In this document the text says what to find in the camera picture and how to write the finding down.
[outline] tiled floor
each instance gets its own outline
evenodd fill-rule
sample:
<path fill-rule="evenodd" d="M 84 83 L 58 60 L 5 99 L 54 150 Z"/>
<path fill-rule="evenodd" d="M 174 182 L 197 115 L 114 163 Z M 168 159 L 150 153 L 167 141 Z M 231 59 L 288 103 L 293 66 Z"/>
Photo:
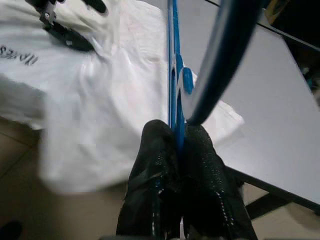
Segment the tiled floor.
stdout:
<path fill-rule="evenodd" d="M 0 226 L 24 227 L 20 240 L 98 240 L 115 233 L 126 186 L 76 196 L 58 196 L 37 177 L 38 133 L 0 118 Z M 246 203 L 265 192 L 245 185 Z M 289 204 L 253 221 L 260 240 L 320 239 L 320 218 Z"/>

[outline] white cloth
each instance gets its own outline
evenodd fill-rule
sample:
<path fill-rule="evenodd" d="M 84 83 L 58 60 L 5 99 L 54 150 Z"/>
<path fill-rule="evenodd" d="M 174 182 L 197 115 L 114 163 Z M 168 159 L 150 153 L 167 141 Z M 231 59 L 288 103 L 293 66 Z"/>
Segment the white cloth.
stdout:
<path fill-rule="evenodd" d="M 40 176 L 62 194 L 126 180 L 145 123 L 168 118 L 160 9 L 137 0 L 105 3 L 107 17 L 79 0 L 57 6 L 58 21 L 93 43 L 96 52 L 86 54 L 42 30 L 38 14 L 23 0 L 0 0 L 0 115 L 45 128 Z M 33 64 L 21 60 L 27 53 L 35 56 Z M 241 124 L 241 116 L 220 101 L 204 126 L 217 144 Z"/>

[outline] gray table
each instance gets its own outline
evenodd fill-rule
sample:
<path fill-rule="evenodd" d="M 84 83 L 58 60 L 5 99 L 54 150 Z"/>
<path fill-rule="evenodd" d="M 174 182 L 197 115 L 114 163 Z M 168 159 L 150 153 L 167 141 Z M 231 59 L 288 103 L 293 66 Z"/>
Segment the gray table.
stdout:
<path fill-rule="evenodd" d="M 163 0 L 146 2 L 165 10 Z M 181 52 L 200 70 L 218 7 L 180 0 Z M 320 112 L 284 40 L 257 26 L 222 100 L 245 120 L 232 141 L 216 150 L 242 181 L 286 201 L 320 205 Z"/>

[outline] table top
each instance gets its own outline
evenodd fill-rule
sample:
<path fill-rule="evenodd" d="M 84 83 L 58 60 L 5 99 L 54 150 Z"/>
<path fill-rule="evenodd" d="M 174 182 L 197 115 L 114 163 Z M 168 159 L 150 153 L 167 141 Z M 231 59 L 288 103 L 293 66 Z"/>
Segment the table top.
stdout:
<path fill-rule="evenodd" d="M 178 7 L 183 60 L 198 73 L 218 7 L 204 0 L 180 0 Z M 305 200 L 298 203 L 306 207 L 319 206 L 320 112 L 281 36 L 256 27 L 222 100 L 245 121 L 216 147 L 226 166 Z"/>

